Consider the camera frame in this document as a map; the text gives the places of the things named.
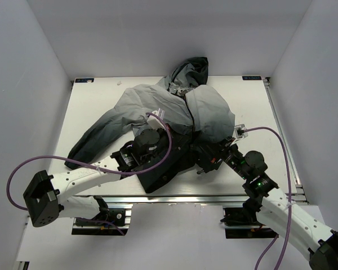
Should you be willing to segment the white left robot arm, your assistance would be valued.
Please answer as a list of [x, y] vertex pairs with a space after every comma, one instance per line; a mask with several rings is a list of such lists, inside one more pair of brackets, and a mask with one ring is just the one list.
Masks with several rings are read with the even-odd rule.
[[127, 147], [78, 169], [49, 175], [34, 175], [23, 198], [34, 227], [46, 226], [58, 218], [84, 218], [103, 224], [108, 207], [99, 195], [79, 193], [121, 178], [148, 174], [163, 166], [172, 152], [172, 136], [163, 129], [146, 129]]

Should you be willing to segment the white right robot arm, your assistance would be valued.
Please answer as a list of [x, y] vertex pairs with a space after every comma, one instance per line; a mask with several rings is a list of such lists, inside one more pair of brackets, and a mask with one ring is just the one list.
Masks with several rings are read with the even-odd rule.
[[197, 143], [192, 150], [198, 153], [203, 172], [226, 164], [245, 181], [248, 199], [242, 211], [226, 215], [222, 222], [227, 226], [265, 225], [295, 247], [311, 269], [338, 269], [338, 231], [311, 216], [269, 178], [260, 152], [243, 155], [231, 137], [219, 143]]

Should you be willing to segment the grey black gradient jacket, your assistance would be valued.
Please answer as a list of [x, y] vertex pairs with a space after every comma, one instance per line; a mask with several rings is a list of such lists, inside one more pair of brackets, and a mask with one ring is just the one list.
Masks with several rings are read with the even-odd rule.
[[116, 105], [97, 120], [73, 146], [69, 160], [90, 163], [104, 148], [133, 131], [149, 128], [146, 113], [164, 111], [173, 147], [159, 167], [138, 176], [146, 193], [166, 185], [178, 172], [198, 164], [212, 170], [211, 160], [198, 148], [218, 143], [234, 132], [235, 116], [222, 96], [207, 85], [208, 59], [192, 57], [154, 85], [139, 84], [124, 91]]

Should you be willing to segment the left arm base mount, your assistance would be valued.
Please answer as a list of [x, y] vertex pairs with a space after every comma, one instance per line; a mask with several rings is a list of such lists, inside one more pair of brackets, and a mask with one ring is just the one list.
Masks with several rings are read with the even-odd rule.
[[68, 202], [73, 205], [72, 235], [126, 235], [130, 225], [132, 205], [107, 203], [101, 196], [75, 196]]

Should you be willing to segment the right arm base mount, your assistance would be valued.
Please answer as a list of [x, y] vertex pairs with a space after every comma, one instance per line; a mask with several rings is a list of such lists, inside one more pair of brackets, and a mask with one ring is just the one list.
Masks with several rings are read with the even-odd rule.
[[225, 226], [226, 239], [273, 239], [277, 234], [256, 218], [259, 208], [254, 199], [247, 199], [240, 208], [224, 208], [220, 222]]

